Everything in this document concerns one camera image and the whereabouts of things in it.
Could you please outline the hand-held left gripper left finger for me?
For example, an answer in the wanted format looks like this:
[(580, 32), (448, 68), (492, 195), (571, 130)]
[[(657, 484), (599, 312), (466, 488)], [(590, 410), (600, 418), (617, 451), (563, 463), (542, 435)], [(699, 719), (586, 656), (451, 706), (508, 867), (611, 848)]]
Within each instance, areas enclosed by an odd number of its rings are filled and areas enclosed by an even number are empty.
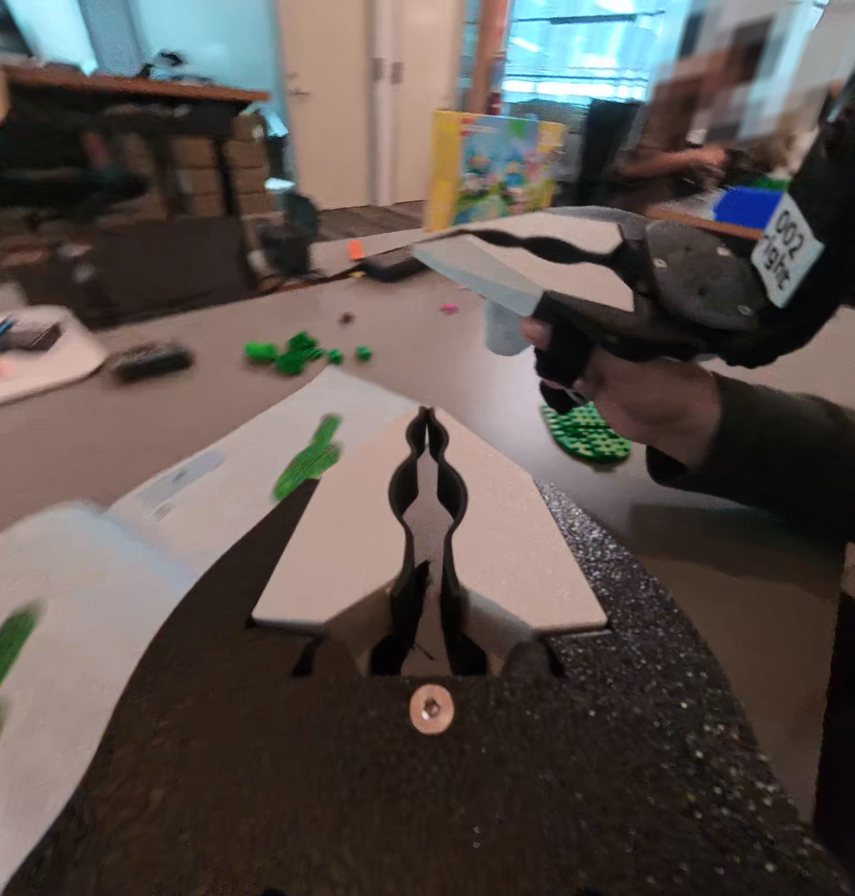
[(399, 674), (424, 607), (404, 513), (419, 494), (428, 411), (393, 420), (318, 480), (252, 620), (344, 644), (366, 674)]

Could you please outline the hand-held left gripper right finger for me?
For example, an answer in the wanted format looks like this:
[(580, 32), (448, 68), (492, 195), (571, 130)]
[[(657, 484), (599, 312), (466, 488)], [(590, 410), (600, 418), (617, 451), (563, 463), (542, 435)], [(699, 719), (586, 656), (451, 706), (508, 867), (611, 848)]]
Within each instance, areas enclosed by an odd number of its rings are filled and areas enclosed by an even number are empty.
[(456, 677), (500, 674), (526, 644), (595, 636), (608, 616), (533, 477), (443, 409), (431, 410), (444, 536), (440, 620)]

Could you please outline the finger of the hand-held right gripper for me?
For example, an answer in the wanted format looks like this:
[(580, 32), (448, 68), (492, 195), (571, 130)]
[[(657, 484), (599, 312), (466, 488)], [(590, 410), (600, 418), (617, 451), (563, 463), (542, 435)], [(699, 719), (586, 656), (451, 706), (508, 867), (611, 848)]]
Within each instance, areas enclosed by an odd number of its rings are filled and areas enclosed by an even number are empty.
[(461, 227), (482, 244), (499, 249), (521, 249), (551, 263), (601, 263), (624, 245), (615, 221), (537, 211)]
[(587, 300), (591, 308), (635, 310), (633, 291), (597, 262), (553, 262), (525, 248), (503, 248), (476, 235), (459, 233), (414, 245), (414, 256), (429, 269), (485, 299), (485, 343), (501, 357), (529, 348), (521, 320), (546, 292)]

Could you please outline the person's right forearm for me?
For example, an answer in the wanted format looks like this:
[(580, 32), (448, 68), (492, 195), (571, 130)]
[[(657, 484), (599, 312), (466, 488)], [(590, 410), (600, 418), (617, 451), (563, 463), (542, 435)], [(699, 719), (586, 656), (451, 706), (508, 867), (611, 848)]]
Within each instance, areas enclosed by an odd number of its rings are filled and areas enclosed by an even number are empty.
[(855, 545), (855, 409), (714, 375), (720, 421), (699, 461), (646, 448), (665, 487), (752, 507)]

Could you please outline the dark grey desk panel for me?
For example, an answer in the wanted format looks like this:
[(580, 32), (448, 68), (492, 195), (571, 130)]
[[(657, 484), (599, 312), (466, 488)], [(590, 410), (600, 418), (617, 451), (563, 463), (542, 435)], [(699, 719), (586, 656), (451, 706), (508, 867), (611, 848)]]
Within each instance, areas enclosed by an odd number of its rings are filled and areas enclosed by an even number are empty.
[(83, 285), (84, 320), (120, 326), (254, 297), (258, 279), (235, 218), (173, 218), (102, 230)]

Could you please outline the brown wooden desk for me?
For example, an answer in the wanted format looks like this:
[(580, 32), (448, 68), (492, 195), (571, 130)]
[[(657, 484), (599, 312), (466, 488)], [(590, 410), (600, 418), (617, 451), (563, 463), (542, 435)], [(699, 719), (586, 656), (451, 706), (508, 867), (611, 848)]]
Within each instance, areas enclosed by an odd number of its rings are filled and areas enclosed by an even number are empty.
[(223, 85), (173, 83), (110, 74), (86, 75), (51, 67), (32, 68), (4, 64), (1, 66), (1, 71), (11, 84), (36, 90), (59, 89), (121, 97), (145, 96), (181, 101), (216, 101), (241, 106), (267, 102), (271, 98), (270, 93), (266, 91), (245, 91)]

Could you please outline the person's right hand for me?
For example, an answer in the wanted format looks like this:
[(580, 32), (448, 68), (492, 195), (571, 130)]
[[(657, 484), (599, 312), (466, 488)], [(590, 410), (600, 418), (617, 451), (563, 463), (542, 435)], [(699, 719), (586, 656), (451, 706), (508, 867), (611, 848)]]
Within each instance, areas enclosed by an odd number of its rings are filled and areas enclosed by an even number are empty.
[(597, 347), (568, 391), (593, 402), (625, 438), (686, 468), (701, 463), (721, 422), (718, 381), (699, 364), (633, 363)]

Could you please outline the black device with orange sticker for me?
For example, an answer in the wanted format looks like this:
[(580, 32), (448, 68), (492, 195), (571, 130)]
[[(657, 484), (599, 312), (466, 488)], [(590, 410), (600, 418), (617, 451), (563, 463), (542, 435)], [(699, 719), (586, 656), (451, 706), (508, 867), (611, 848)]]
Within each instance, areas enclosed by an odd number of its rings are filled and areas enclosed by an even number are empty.
[(426, 270), (427, 266), (415, 257), (411, 247), (404, 245), (364, 255), (356, 262), (350, 275), (390, 284), (408, 280)]

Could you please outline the yellow toy brick box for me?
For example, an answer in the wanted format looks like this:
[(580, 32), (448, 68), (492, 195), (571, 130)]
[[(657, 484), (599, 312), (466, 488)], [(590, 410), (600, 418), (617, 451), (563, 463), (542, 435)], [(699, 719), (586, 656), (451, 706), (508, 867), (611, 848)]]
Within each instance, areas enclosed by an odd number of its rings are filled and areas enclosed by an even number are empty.
[(550, 207), (567, 135), (559, 123), (436, 110), (422, 230)]

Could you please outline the blue plastic bin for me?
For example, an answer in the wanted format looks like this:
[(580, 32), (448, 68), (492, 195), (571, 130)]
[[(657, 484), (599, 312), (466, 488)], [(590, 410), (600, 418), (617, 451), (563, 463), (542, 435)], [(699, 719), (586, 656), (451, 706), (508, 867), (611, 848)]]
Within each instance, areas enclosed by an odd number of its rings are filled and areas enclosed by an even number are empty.
[(783, 191), (735, 186), (722, 192), (713, 204), (713, 220), (750, 230), (763, 230), (778, 206)]

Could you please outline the green brick plate assembly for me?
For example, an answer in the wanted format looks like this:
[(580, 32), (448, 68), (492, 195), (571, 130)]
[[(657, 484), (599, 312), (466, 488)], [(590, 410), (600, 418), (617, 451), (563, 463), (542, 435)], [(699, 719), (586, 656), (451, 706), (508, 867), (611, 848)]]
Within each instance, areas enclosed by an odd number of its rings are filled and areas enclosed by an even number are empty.
[(543, 404), (540, 413), (559, 448), (583, 462), (608, 465), (626, 461), (632, 442), (614, 431), (593, 403), (558, 412)]

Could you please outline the grey black office chair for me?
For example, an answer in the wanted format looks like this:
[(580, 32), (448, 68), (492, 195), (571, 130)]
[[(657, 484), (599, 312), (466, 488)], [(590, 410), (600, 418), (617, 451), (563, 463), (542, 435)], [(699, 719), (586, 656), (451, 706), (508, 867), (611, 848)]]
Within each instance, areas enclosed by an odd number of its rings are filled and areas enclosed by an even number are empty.
[(265, 263), (285, 280), (305, 278), (313, 270), (311, 247), (319, 236), (320, 213), (308, 196), (295, 189), (280, 200), (280, 220), (258, 227)]

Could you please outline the pile of small green bricks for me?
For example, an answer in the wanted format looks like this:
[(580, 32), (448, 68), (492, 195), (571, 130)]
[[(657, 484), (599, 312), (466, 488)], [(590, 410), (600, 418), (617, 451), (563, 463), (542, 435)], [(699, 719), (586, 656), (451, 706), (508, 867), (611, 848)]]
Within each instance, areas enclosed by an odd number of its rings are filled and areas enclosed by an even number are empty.
[(348, 354), (339, 348), (326, 348), (312, 333), (300, 330), (287, 342), (246, 342), (244, 359), (248, 364), (270, 366), (279, 375), (302, 375), (319, 360), (330, 365), (342, 365)]

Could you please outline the white instruction booklet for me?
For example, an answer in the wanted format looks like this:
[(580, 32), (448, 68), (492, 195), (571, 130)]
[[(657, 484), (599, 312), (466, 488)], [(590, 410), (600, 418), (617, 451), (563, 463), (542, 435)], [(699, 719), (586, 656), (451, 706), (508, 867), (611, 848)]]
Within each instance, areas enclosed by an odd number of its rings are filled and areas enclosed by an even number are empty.
[(0, 629), (35, 615), (0, 692), (0, 894), (73, 796), (154, 635), (272, 509), (321, 418), (342, 418), (348, 455), (417, 408), (326, 368), (109, 508), (61, 504), (0, 532)]

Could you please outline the stack of cardboard boxes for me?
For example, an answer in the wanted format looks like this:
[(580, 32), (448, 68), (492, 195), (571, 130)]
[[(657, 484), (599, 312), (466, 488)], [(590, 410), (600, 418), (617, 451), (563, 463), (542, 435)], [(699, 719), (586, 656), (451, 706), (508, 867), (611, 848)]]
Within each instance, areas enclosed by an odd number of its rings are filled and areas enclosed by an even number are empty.
[(168, 172), (175, 213), (193, 218), (252, 218), (271, 214), (265, 120), (257, 114), (231, 121), (227, 139), (170, 137)]

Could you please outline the white paper sheet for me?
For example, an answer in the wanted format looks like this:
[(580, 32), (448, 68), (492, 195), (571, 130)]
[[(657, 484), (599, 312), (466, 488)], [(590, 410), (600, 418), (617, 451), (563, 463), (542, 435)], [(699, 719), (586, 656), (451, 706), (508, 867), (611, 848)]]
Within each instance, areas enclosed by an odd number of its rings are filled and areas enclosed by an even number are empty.
[(96, 373), (108, 352), (66, 308), (0, 313), (0, 339), (16, 322), (61, 322), (63, 336), (44, 353), (0, 352), (0, 407), (74, 384)]

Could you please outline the person's dark clothing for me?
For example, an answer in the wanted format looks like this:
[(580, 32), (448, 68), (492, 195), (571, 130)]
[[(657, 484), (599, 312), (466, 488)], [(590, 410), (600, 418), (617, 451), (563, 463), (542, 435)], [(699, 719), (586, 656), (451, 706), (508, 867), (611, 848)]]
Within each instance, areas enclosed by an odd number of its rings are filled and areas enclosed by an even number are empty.
[(854, 544), (847, 546), (841, 576), (814, 822), (830, 850), (845, 857), (855, 855)]

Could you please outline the flat black box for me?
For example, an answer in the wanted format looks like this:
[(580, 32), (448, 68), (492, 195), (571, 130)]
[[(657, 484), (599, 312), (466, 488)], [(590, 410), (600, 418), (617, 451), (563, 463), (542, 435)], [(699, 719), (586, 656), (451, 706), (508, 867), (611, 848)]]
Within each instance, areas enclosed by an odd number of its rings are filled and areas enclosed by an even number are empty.
[(0, 339), (0, 352), (44, 353), (63, 336), (61, 322), (16, 322)]

